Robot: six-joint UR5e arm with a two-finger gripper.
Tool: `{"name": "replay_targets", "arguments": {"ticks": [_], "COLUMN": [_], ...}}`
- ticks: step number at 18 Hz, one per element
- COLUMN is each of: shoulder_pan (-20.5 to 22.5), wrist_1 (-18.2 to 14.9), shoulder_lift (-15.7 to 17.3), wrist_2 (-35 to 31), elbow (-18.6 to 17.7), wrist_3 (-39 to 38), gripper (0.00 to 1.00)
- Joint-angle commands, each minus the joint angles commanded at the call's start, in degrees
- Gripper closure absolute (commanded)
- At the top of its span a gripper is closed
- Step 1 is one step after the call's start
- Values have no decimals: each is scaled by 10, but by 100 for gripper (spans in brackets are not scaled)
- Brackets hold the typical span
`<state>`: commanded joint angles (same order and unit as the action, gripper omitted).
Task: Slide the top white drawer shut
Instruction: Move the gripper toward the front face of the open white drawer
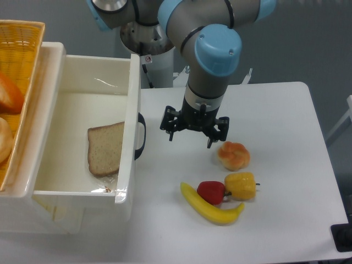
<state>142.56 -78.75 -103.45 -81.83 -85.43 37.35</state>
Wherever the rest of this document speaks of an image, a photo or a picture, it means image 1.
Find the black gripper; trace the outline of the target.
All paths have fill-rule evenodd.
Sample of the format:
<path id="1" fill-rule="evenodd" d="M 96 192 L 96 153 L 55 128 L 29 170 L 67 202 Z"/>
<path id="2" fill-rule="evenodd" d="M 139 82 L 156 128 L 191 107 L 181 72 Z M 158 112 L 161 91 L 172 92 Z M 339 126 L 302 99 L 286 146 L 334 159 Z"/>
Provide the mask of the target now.
<path id="1" fill-rule="evenodd" d="M 226 141 L 229 130 L 229 117 L 216 118 L 218 109 L 206 111 L 204 107 L 194 109 L 186 99 L 180 111 L 172 106 L 166 106 L 160 129 L 173 140 L 174 133 L 184 129 L 203 132 L 208 137 L 207 148 L 210 149 L 214 142 Z"/>

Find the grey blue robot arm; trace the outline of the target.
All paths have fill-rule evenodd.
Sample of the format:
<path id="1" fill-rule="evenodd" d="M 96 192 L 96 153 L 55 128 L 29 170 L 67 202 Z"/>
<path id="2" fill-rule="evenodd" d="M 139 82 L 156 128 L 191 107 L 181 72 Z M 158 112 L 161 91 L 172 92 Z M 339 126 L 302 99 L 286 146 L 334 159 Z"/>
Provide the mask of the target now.
<path id="1" fill-rule="evenodd" d="M 242 42 L 238 26 L 269 16 L 276 1 L 88 1 L 102 30 L 133 25 L 130 39 L 140 55 L 155 46 L 175 47 L 190 73 L 182 107 L 165 108 L 160 128 L 169 135 L 200 131 L 208 143 L 225 141 L 228 117 L 217 117 Z"/>

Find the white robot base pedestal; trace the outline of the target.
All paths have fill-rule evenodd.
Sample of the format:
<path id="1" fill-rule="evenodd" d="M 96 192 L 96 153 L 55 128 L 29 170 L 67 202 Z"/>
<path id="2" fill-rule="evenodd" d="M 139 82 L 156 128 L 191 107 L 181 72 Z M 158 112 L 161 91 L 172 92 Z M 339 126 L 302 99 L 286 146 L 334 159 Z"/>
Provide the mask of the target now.
<path id="1" fill-rule="evenodd" d="M 120 39 L 130 53 L 140 57 L 143 89 L 173 86 L 175 47 L 159 24 L 130 22 L 120 28 Z"/>

